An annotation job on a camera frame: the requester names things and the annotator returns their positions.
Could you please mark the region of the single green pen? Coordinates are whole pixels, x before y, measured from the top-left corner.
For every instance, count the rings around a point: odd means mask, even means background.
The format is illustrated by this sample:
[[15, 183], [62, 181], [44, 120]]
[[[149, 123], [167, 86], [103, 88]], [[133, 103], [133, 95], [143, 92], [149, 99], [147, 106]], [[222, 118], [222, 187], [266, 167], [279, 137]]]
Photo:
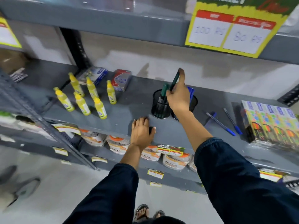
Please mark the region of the single green pen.
[[174, 80], [172, 81], [172, 83], [171, 83], [171, 85], [170, 85], [170, 87], [169, 87], [170, 92], [173, 90], [173, 88], [174, 88], [174, 86], [176, 85], [176, 83], [177, 83], [179, 77], [180, 77], [180, 70], [177, 71], [177, 73], [176, 73], [176, 75], [175, 75], [175, 77], [174, 77]]

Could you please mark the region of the small yellow price sign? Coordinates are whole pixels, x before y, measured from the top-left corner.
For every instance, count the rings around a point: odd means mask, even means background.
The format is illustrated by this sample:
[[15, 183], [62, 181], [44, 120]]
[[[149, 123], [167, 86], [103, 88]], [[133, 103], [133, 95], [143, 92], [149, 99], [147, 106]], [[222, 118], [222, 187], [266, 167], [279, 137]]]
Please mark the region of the small yellow price sign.
[[0, 44], [15, 48], [22, 48], [6, 19], [0, 17]]

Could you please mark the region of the grey shoe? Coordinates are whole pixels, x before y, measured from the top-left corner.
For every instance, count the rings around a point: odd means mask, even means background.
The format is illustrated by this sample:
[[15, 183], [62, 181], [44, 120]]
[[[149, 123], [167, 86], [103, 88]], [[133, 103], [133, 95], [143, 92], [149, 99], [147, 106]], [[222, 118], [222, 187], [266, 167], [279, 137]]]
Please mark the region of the grey shoe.
[[40, 183], [41, 179], [39, 177], [34, 177], [21, 182], [14, 192], [15, 200], [13, 203], [19, 202], [31, 196], [39, 187]]

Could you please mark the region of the person's right hand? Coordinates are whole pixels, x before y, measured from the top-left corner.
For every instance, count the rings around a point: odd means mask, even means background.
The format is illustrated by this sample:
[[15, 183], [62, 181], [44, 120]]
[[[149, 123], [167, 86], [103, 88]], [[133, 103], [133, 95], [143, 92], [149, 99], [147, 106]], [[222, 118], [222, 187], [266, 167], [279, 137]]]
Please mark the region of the person's right hand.
[[186, 113], [189, 111], [190, 105], [190, 94], [188, 88], [185, 85], [185, 72], [183, 69], [179, 68], [180, 77], [178, 82], [174, 86], [173, 90], [175, 90], [174, 99], [167, 99], [170, 108], [174, 112], [174, 114], [178, 117], [182, 113]]

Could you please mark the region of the person's right forearm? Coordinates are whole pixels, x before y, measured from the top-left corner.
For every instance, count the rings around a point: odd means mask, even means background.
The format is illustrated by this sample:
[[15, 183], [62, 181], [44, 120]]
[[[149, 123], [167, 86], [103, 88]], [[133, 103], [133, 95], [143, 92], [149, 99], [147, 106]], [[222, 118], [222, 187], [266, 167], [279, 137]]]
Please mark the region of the person's right forearm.
[[197, 173], [224, 224], [299, 224], [299, 195], [261, 178], [233, 147], [212, 137], [188, 107], [172, 110], [195, 151]]

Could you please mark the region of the adjoining grey metal rack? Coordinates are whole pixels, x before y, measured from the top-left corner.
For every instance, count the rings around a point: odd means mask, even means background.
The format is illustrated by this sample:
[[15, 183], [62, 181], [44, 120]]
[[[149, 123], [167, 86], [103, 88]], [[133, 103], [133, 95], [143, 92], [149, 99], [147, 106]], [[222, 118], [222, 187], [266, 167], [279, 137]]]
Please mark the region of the adjoining grey metal rack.
[[84, 157], [70, 142], [69, 138], [62, 135], [51, 124], [49, 124], [36, 109], [28, 97], [17, 88], [17, 84], [0, 68], [0, 94], [6, 97], [21, 114], [25, 114], [32, 119], [38, 126], [43, 128], [53, 139], [55, 139], [62, 148], [68, 150], [79, 161], [88, 167], [98, 170], [94, 164]]

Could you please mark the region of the person's left hand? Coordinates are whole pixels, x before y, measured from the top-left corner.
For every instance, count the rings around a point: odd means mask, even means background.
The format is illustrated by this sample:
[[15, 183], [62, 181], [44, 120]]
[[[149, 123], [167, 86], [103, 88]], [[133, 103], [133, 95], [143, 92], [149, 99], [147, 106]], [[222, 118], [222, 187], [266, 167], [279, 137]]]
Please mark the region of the person's left hand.
[[136, 127], [131, 131], [130, 144], [138, 147], [143, 151], [146, 147], [151, 145], [150, 142], [150, 125], [148, 117], [145, 117], [144, 127], [140, 128], [140, 118], [136, 120]]

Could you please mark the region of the bunch of green pens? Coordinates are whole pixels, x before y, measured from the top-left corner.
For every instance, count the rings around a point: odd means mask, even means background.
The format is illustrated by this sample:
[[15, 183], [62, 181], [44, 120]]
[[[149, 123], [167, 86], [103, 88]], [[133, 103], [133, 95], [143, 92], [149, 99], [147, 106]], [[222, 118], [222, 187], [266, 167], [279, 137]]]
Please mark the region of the bunch of green pens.
[[156, 105], [155, 116], [157, 118], [160, 118], [160, 119], [162, 118], [162, 114], [163, 114], [163, 111], [164, 111], [164, 106], [166, 104], [166, 91], [168, 90], [168, 88], [169, 88], [169, 84], [164, 83], [161, 94], [159, 96], [159, 99], [158, 99], [158, 102], [157, 102], [157, 105]]

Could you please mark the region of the wrapped pack of colourful boxes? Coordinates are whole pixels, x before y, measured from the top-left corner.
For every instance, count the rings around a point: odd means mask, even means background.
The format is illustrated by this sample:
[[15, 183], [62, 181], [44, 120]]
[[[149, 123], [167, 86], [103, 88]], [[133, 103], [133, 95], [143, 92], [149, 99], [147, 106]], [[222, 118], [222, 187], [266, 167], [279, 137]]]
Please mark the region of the wrapped pack of colourful boxes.
[[299, 120], [291, 109], [242, 100], [241, 116], [249, 143], [299, 153]]

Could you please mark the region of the blue white pen box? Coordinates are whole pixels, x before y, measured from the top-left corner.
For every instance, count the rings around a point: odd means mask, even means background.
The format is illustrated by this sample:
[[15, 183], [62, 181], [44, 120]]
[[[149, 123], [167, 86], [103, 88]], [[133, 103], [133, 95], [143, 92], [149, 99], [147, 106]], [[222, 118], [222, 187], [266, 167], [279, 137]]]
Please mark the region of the blue white pen box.
[[90, 67], [85, 70], [77, 79], [80, 85], [87, 85], [87, 77], [97, 86], [100, 81], [108, 74], [108, 70], [103, 67]]

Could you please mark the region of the red grey small box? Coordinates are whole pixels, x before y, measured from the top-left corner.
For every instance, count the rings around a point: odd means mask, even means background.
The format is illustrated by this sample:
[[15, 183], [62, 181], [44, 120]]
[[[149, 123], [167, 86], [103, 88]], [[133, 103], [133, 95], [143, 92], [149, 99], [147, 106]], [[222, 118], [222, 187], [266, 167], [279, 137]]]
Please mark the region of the red grey small box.
[[111, 84], [115, 91], [124, 92], [130, 82], [132, 72], [129, 70], [117, 69], [114, 71], [114, 76], [111, 80]]

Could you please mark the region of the grey metal shelf rack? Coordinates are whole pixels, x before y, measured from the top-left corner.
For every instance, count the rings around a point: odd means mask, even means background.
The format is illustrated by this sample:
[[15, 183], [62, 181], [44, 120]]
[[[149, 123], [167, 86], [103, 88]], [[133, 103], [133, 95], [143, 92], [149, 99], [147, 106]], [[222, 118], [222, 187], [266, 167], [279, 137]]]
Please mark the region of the grey metal shelf rack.
[[[66, 70], [75, 70], [75, 76], [81, 75], [84, 70], [90, 67], [91, 63], [84, 52], [81, 41], [80, 31], [89, 33], [96, 32], [112, 32], [112, 23], [119, 25], [124, 23], [124, 35], [134, 35], [137, 37], [128, 38], [150, 38], [144, 40], [147, 42], [162, 41], [167, 45], [182, 45], [182, 35], [176, 35], [171, 43], [166, 43], [167, 36], [171, 36], [177, 29], [174, 26], [179, 25], [182, 32], [187, 30], [188, 17], [180, 18], [154, 18], [147, 15], [132, 15], [129, 12], [106, 11], [103, 9], [92, 9], [79, 4], [79, 0], [0, 0], [0, 13], [8, 20], [22, 21], [27, 23], [35, 23], [39, 25], [47, 25], [58, 27], [62, 37], [65, 39], [71, 54], [75, 52], [77, 67], [69, 64], [59, 64], [53, 61], [29, 61], [29, 66], [25, 68], [25, 72], [32, 73], [29, 77], [17, 84], [17, 88], [25, 94], [34, 104], [36, 109], [40, 111], [41, 116], [50, 123], [71, 123], [80, 128], [90, 131], [99, 132], [107, 135], [114, 135], [129, 139], [131, 135], [131, 122], [140, 116], [148, 116], [151, 124], [157, 127], [158, 131], [154, 138], [154, 143], [158, 145], [174, 145], [184, 147], [186, 153], [194, 153], [186, 135], [183, 135], [181, 124], [172, 117], [166, 119], [157, 119], [151, 114], [153, 94], [156, 90], [161, 89], [163, 82], [156, 79], [146, 79], [138, 76], [132, 76], [129, 82], [129, 88], [125, 92], [117, 92], [117, 104], [111, 105], [108, 101], [107, 91], [105, 90], [106, 79], [112, 78], [112, 71], [104, 77], [105, 81], [100, 82], [100, 92], [103, 92], [104, 106], [110, 114], [106, 120], [101, 120], [92, 105], [91, 98], [87, 98], [87, 104], [91, 108], [91, 115], [84, 116], [78, 107], [75, 111], [68, 112], [63, 105], [58, 103], [53, 87], [59, 87], [63, 92], [71, 95], [71, 86], [67, 79]], [[129, 29], [132, 24], [126, 20], [141, 24], [149, 23], [149, 29], [142, 26], [141, 29], [146, 32], [161, 29], [166, 35], [150, 35], [145, 37], [145, 32], [141, 33], [135, 28]], [[99, 27], [108, 26], [108, 30], [102, 30]], [[261, 59], [269, 61], [282, 61], [278, 63], [295, 64], [299, 66], [299, 35], [293, 36], [287, 33], [277, 33], [271, 39], [270, 44], [266, 45], [266, 50], [262, 51]], [[226, 108], [229, 114], [234, 117], [237, 124], [241, 124], [241, 114], [237, 111], [241, 110], [241, 100], [253, 99], [259, 102], [268, 102], [269, 105], [288, 105], [284, 103], [291, 98], [287, 95], [281, 96], [278, 100], [252, 97], [236, 93], [221, 92], [220, 90], [207, 89], [202, 86], [194, 87], [195, 96], [198, 104], [193, 113], [195, 117], [204, 122], [207, 115], [204, 111], [215, 111], [218, 120], [222, 123], [228, 123], [228, 118], [222, 108]], [[299, 178], [299, 154], [292, 151], [283, 151], [279, 149], [268, 150], [263, 148], [253, 148], [245, 141], [244, 136], [232, 136], [216, 123], [207, 124], [208, 129], [219, 138], [226, 140], [235, 149], [238, 149], [245, 158], [252, 162], [258, 168], [268, 168], [289, 173], [293, 177]]]

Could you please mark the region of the black white packets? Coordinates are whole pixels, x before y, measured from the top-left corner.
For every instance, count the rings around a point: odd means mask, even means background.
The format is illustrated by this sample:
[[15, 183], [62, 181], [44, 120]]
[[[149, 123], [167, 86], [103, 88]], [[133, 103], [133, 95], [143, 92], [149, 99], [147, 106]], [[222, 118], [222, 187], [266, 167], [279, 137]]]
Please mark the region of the black white packets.
[[10, 78], [15, 82], [15, 83], [19, 83], [20, 81], [22, 81], [23, 79], [28, 77], [28, 74], [24, 73], [25, 68], [21, 67], [18, 70], [16, 70], [15, 72], [13, 72], [12, 74], [10, 74]]

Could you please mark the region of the blue pen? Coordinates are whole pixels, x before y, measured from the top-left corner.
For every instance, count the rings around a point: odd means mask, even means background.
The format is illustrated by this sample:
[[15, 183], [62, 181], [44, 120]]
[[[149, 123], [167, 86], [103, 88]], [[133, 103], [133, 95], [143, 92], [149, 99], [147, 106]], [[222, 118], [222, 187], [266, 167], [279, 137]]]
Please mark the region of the blue pen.
[[234, 122], [234, 120], [232, 119], [232, 117], [230, 116], [230, 114], [228, 113], [226, 108], [223, 108], [223, 110], [225, 111], [226, 115], [228, 116], [229, 120], [231, 121], [231, 123], [234, 126], [235, 131], [239, 134], [242, 135], [242, 131], [240, 130], [240, 128], [237, 126], [237, 124]]
[[219, 120], [217, 120], [214, 116], [212, 116], [210, 113], [206, 113], [212, 120], [214, 120], [221, 128], [223, 128], [226, 132], [228, 132], [232, 136], [236, 136], [236, 134], [227, 128], [224, 124], [222, 124]]

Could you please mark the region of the white orange pouch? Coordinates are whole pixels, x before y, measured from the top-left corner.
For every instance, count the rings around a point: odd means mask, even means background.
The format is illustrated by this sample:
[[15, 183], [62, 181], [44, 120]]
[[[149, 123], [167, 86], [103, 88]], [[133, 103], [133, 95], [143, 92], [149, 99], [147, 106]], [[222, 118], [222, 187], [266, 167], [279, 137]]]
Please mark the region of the white orange pouch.
[[158, 147], [156, 145], [149, 145], [142, 151], [141, 158], [149, 161], [158, 161], [161, 155], [162, 153], [158, 152]]
[[188, 166], [189, 166], [189, 168], [190, 168], [192, 171], [194, 171], [194, 172], [197, 173], [197, 168], [196, 168], [196, 165], [195, 165], [195, 163], [194, 163], [194, 155], [191, 155], [191, 159], [190, 159], [190, 161], [189, 161], [189, 163], [188, 163]]
[[170, 169], [181, 171], [191, 161], [191, 159], [192, 155], [187, 153], [183, 153], [181, 156], [172, 156], [164, 154], [162, 163], [164, 166]]
[[130, 145], [129, 140], [112, 135], [107, 135], [106, 141], [110, 147], [110, 150], [120, 155], [124, 155]]
[[91, 146], [102, 147], [106, 143], [107, 135], [79, 128], [81, 137]]

